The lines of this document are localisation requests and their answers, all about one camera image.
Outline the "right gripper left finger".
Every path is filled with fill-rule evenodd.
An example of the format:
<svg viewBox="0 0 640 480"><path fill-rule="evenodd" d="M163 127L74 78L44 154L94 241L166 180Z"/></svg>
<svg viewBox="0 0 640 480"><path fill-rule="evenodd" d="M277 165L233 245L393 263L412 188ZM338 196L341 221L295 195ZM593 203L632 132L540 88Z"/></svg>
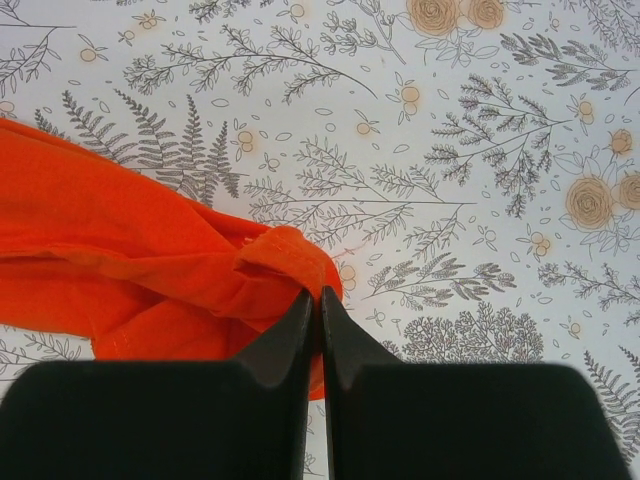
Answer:
<svg viewBox="0 0 640 480"><path fill-rule="evenodd" d="M5 479L299 479L314 302L218 362L49 361L1 404Z"/></svg>

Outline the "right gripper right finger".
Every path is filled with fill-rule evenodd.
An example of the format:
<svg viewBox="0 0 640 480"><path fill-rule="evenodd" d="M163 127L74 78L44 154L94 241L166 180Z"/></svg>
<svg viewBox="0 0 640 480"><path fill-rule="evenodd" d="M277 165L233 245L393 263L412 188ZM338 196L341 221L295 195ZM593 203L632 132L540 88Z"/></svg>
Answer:
<svg viewBox="0 0 640 480"><path fill-rule="evenodd" d="M322 293L334 479L626 479L592 387L557 364L415 364Z"/></svg>

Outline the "orange t shirt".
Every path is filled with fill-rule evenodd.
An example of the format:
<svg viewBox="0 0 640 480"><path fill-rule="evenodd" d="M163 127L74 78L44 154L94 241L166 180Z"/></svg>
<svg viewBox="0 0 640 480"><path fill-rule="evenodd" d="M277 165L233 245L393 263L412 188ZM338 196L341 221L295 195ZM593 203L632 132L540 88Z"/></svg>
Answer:
<svg viewBox="0 0 640 480"><path fill-rule="evenodd" d="M342 288L290 226L217 212L74 143L1 123L1 320L99 360L219 361L302 291Z"/></svg>

